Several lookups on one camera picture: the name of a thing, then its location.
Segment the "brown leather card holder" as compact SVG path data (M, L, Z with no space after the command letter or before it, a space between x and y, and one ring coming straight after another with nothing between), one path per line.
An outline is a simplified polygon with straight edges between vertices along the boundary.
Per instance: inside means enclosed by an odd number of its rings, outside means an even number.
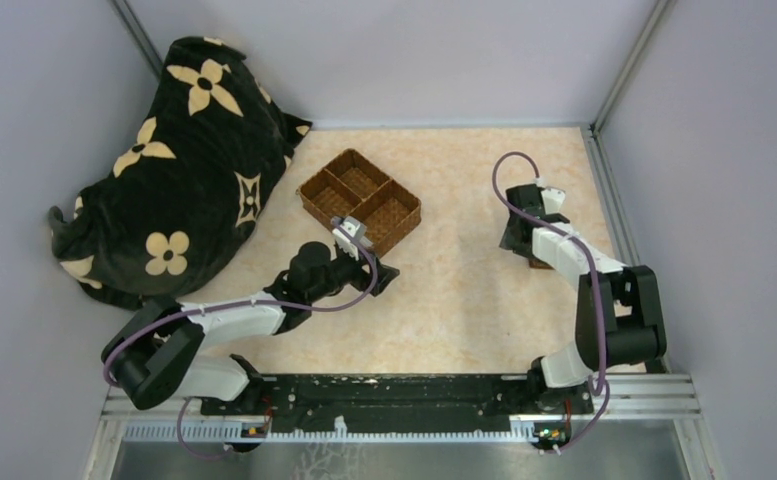
M553 270L553 267L543 260L532 257L528 258L527 261L529 267L532 269Z

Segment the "brown woven divided basket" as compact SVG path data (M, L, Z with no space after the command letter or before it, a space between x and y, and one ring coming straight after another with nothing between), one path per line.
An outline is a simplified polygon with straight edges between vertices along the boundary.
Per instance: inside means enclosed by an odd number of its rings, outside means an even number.
M335 217L352 216L367 227L380 257L406 238L422 220L420 199L355 149L346 149L302 183L303 208L331 229Z

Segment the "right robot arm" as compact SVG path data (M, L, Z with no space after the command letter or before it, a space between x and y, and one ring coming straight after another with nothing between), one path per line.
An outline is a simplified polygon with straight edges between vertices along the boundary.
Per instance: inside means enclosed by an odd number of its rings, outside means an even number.
M597 387L612 366L660 359L667 351L658 279L648 266L627 265L583 238L556 207L559 190L535 183L498 197L509 211L502 249L559 273L577 294L573 340L533 361L527 398L552 412L580 387Z

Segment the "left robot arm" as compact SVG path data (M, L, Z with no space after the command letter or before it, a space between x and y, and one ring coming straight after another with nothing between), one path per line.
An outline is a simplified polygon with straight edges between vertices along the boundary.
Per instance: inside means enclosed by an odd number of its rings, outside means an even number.
M320 311L318 301L346 287L377 296L399 274L374 253L352 256L340 246L308 242L272 284L243 299L205 305L149 300L104 348L104 377L138 410L193 397L252 413L264 399L261 375L239 355L213 357L208 349L286 333Z

